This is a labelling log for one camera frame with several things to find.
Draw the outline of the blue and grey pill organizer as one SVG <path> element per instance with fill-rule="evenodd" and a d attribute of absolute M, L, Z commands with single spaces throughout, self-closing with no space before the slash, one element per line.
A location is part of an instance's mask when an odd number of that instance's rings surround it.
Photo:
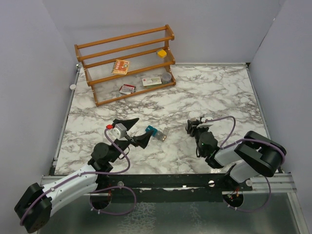
<path fill-rule="evenodd" d="M 169 128 L 166 127 L 166 128 L 164 128 L 163 131 L 161 131 L 161 130 L 158 130 L 158 129 L 154 128 L 151 125 L 148 125 L 146 127 L 146 129 L 145 129 L 145 132 L 148 132 L 148 131 L 153 131 L 152 136 L 154 138 L 156 138 L 157 140 L 160 140 L 160 141 L 164 142 L 167 139 Z"/>

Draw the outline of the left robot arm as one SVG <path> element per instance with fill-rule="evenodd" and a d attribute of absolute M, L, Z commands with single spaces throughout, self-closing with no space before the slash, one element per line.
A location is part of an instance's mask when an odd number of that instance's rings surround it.
<path fill-rule="evenodd" d="M 153 135 L 153 130 L 149 130 L 140 136 L 129 136 L 127 132 L 137 122 L 138 118 L 114 119 L 104 132 L 113 134 L 115 140 L 108 137 L 109 144 L 96 144 L 86 165 L 57 181 L 43 186 L 38 183 L 30 185 L 14 207 L 20 218 L 19 224 L 29 234 L 34 233 L 59 209 L 85 194 L 124 189 L 124 186 L 110 186 L 109 177 L 118 174 L 112 172 L 111 164 L 118 158 L 129 160 L 125 150 L 130 145 L 146 148 Z"/>

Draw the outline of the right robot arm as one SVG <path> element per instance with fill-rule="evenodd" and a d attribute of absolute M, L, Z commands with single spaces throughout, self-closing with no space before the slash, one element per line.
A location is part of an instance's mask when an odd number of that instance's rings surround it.
<path fill-rule="evenodd" d="M 227 118 L 233 119 L 233 127 L 218 145 L 209 128 L 214 122 Z M 243 138 L 226 146 L 235 126 L 236 119 L 227 116 L 211 120 L 203 117 L 188 120 L 185 127 L 187 134 L 195 138 L 196 156 L 205 158 L 210 167 L 222 169 L 233 163 L 224 178 L 224 185 L 230 191 L 236 190 L 242 182 L 254 176 L 273 177 L 278 167 L 284 164 L 287 154 L 282 145 L 254 131 L 248 131 Z"/>

